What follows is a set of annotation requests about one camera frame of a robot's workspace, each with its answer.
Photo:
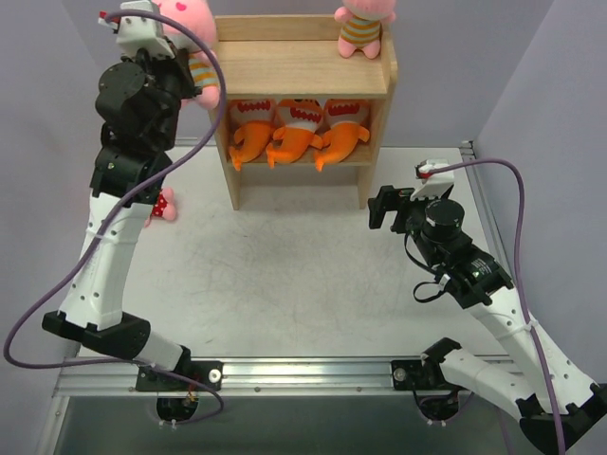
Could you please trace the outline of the orange shark plush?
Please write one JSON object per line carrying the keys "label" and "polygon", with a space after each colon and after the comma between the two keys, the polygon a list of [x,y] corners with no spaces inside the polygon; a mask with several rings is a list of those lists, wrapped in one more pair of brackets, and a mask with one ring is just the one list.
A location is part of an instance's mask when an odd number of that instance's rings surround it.
{"label": "orange shark plush", "polygon": [[323,122],[323,108],[315,99],[282,99],[276,106],[282,125],[272,134],[266,147],[267,164],[290,164],[308,148],[321,150],[323,139],[317,131]]}
{"label": "orange shark plush", "polygon": [[365,126],[371,113],[368,100],[329,99],[323,113],[328,130],[322,135],[322,148],[314,153],[318,172],[326,165],[341,163],[360,142],[368,142],[371,135]]}
{"label": "orange shark plush", "polygon": [[233,100],[230,103],[230,119],[236,129],[229,155],[237,172],[266,149],[275,130],[275,109],[274,99]]}

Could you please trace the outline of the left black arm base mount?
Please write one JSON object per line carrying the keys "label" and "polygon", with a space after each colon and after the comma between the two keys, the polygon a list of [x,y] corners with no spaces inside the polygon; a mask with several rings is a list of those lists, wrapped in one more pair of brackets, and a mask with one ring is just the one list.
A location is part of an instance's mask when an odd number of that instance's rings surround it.
{"label": "left black arm base mount", "polygon": [[[223,379],[224,363],[220,360],[192,360],[190,365],[176,374],[201,383],[214,391],[220,391]],[[173,392],[173,391],[201,391],[199,386],[184,382],[154,372],[150,368],[140,367],[135,386],[136,391],[142,392]]]}

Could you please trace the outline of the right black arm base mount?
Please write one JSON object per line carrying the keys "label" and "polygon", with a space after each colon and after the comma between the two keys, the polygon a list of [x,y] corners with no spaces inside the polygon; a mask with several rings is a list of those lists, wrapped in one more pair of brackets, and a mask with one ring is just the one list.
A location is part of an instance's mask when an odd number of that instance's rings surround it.
{"label": "right black arm base mount", "polygon": [[461,349],[459,342],[443,337],[419,358],[392,360],[393,388],[396,391],[461,391],[463,387],[449,382],[440,370],[447,354]]}

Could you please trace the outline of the pink plush striped shirt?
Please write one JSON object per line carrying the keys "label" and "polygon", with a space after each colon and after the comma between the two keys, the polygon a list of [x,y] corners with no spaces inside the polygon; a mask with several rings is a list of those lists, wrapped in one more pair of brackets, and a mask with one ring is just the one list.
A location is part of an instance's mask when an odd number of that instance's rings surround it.
{"label": "pink plush striped shirt", "polygon": [[[217,28],[207,1],[167,0],[155,1],[155,4],[163,16],[186,27],[205,43],[213,56],[216,56],[212,47],[217,42]],[[195,86],[200,89],[200,94],[195,97],[196,103],[207,110],[214,109],[219,103],[221,89],[209,57],[179,30],[167,25],[164,25],[163,29],[176,48],[188,50],[189,69]]]}
{"label": "pink plush striped shirt", "polygon": [[338,52],[344,59],[361,52],[374,60],[381,50],[383,27],[396,19],[396,0],[343,0],[334,12],[340,24]]}

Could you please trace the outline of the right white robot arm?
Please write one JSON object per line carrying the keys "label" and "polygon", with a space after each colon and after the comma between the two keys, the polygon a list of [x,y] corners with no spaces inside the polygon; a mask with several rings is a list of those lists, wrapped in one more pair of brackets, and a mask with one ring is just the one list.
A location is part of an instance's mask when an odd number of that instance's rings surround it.
{"label": "right white robot arm", "polygon": [[396,214],[392,232],[413,242],[414,264],[430,273],[440,295],[483,324],[507,352],[508,373],[443,337],[421,356],[420,374],[433,387],[467,389],[515,419],[543,454],[562,454],[606,415],[606,387],[581,371],[523,310],[512,278],[463,231],[464,208],[446,193],[416,199],[413,190],[383,186],[369,199],[369,227]]}

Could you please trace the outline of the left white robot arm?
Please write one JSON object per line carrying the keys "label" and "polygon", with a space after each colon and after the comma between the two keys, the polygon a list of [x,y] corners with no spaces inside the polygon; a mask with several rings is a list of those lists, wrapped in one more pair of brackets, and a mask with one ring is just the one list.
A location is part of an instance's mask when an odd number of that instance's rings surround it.
{"label": "left white robot arm", "polygon": [[196,93],[187,51],[173,58],[140,49],[106,69],[95,101],[103,120],[101,150],[90,181],[89,218],[81,258],[60,308],[44,330],[98,354],[158,367],[171,390],[186,387],[187,350],[153,332],[148,320],[123,311],[123,293],[138,238],[162,182],[134,189],[172,165],[181,102]]}

